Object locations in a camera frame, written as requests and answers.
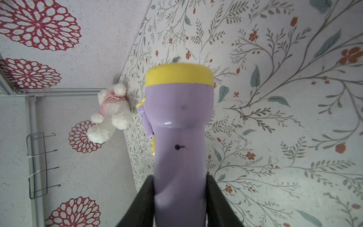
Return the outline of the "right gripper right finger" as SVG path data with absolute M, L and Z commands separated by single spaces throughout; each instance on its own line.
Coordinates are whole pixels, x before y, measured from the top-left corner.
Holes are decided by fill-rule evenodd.
M 212 175 L 207 175 L 207 227 L 243 227 Z

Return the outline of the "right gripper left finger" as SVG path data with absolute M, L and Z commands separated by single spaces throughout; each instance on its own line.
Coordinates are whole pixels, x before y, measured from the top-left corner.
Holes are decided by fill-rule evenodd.
M 116 227 L 152 227 L 155 214 L 154 176 L 148 176 Z

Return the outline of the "purple flashlight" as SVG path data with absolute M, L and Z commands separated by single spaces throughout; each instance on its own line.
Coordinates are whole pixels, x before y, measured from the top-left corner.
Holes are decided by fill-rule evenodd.
M 191 63 L 149 69 L 143 107 L 155 140 L 156 224 L 203 227 L 207 214 L 205 126 L 214 111 L 212 71 Z
M 141 101 L 141 103 L 138 103 L 136 105 L 136 108 L 137 108 L 138 114 L 141 117 L 142 124 L 143 124 L 144 130 L 145 130 L 146 137 L 149 138 L 149 139 L 151 139 L 151 141 L 152 141 L 152 155 L 154 156 L 155 155 L 154 131 L 152 129 L 152 126 L 151 126 L 150 121 L 148 120 L 147 113 L 146 113 L 146 110 L 144 108 L 144 102 L 145 101 L 146 101 L 146 99 L 143 98 L 142 101 Z

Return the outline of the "white plush toy pink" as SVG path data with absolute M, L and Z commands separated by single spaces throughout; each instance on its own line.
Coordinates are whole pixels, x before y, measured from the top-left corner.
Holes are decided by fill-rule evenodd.
M 116 130 L 125 130 L 130 125 L 132 114 L 126 93 L 127 88 L 122 83 L 98 93 L 101 109 L 99 113 L 91 115 L 91 123 L 94 125 L 87 131 L 91 142 L 103 144 L 112 138 Z

